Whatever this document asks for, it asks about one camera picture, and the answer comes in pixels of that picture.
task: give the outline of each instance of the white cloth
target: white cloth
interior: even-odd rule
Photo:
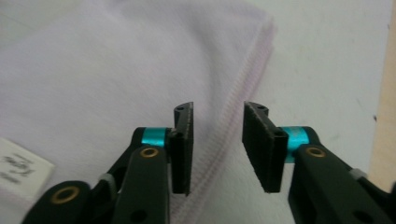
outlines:
[[[94,186],[136,127],[173,127],[173,108],[193,101],[191,195],[171,197],[172,223],[193,223],[273,34],[270,17],[236,0],[87,0],[0,52],[0,136],[56,165],[46,189]]]

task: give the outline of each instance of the brass screw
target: brass screw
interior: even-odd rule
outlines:
[[[140,151],[140,156],[143,158],[153,158],[158,155],[160,151],[157,148],[148,147]]]
[[[66,197],[60,197],[61,194],[66,191],[71,191],[71,192]],[[56,191],[50,198],[50,201],[55,204],[68,203],[73,199],[75,199],[78,196],[78,194],[79,194],[79,188],[75,186],[69,186]]]
[[[313,157],[318,157],[318,158],[326,157],[326,153],[322,149],[316,147],[309,147],[306,149],[305,152]]]

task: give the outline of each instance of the white label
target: white label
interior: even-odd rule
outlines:
[[[54,165],[0,138],[0,188],[33,200],[47,183]]]

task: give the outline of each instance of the white surface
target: white surface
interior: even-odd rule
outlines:
[[[193,223],[273,34],[240,1],[83,1],[1,50],[0,135],[57,165],[48,187],[93,186],[136,127],[172,127],[173,108],[193,101],[191,194],[170,203],[173,223]]]
[[[251,1],[272,14],[278,28],[252,101],[268,106],[276,125],[315,128],[327,148],[367,171],[391,1]],[[0,12],[0,24],[18,16]],[[0,47],[10,43],[4,42]],[[239,141],[233,151],[199,223],[292,223],[287,204],[292,165],[283,193],[268,195]]]

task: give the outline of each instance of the white fabric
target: white fabric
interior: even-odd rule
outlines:
[[[172,223],[193,223],[273,34],[264,12],[236,0],[87,0],[0,52],[0,136],[56,165],[47,188],[94,186],[136,127],[173,127],[173,108],[193,101],[191,195],[171,197]]]

